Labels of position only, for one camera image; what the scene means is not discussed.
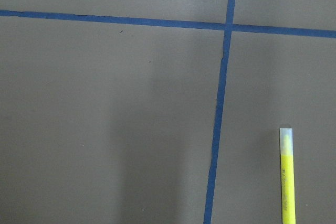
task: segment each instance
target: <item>highlighter cap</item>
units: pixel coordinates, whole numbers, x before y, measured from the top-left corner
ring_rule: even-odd
[[[293,155],[293,129],[280,128],[281,155]]]

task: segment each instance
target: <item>yellow tube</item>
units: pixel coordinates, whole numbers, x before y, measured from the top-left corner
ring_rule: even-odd
[[[280,128],[282,223],[295,224],[293,135],[291,128]]]

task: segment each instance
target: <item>blue line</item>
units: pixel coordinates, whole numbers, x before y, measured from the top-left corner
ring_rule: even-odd
[[[336,31],[305,29],[305,28],[274,27],[274,26],[252,26],[252,25],[236,25],[236,24],[234,24],[232,26],[232,31],[245,31],[245,32],[250,32],[250,33],[284,34],[284,35],[336,38]]]
[[[144,26],[180,27],[180,28],[195,28],[195,29],[208,29],[208,30],[225,30],[225,27],[226,27],[225,24],[221,24],[221,23],[164,20],[164,19],[150,19],[150,18],[76,15],[76,14],[64,14],[64,13],[16,12],[13,10],[0,10],[0,16],[17,16],[17,17],[24,17],[24,18],[76,20],[76,21],[87,21],[87,22],[103,22],[103,23],[117,23],[117,24],[129,24],[129,25],[144,25]]]
[[[216,185],[218,149],[219,149],[219,142],[221,139],[222,116],[223,116],[224,96],[226,87],[226,74],[230,54],[230,43],[232,35],[231,28],[233,23],[234,10],[235,10],[235,0],[228,0],[226,8],[227,27],[224,33],[223,58],[220,63],[220,71],[219,71],[217,105],[216,105],[215,123],[214,123],[212,147],[211,147],[211,164],[208,175],[208,186],[206,191],[203,224],[211,224],[214,192]]]

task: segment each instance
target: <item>vertical blue line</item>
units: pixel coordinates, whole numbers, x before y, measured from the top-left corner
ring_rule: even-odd
[[[227,30],[225,30],[224,32],[223,58],[220,63],[220,71],[219,71],[217,105],[216,105],[215,123],[214,123],[213,139],[212,139],[212,147],[211,147],[211,164],[210,164],[209,175],[208,175],[208,186],[207,186],[207,191],[206,191],[203,224],[211,224],[214,192],[215,192],[215,184],[216,184],[218,149],[219,149],[219,141],[221,139],[222,115],[223,115],[223,108],[224,108],[227,64],[229,60],[235,2],[236,0],[228,0],[227,2],[227,9],[226,9]]]

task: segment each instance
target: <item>horizontal blue line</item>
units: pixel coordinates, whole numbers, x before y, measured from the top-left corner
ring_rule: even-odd
[[[232,25],[232,31],[244,31],[248,33],[263,34],[284,34],[310,37],[336,38],[336,31],[317,30],[305,28],[275,27],[275,26],[253,26],[253,25]]]
[[[42,13],[42,12],[17,12],[12,10],[0,10],[0,16],[17,16],[23,18],[45,18],[45,19],[60,19],[60,20],[76,20],[87,22],[103,22],[129,25],[144,25],[144,26],[164,26],[164,27],[181,27],[195,28],[208,30],[225,30],[225,24],[194,22],[181,20],[164,20],[150,18],[128,18],[128,17],[113,17],[113,16],[96,16],[96,15],[76,15],[65,13]]]

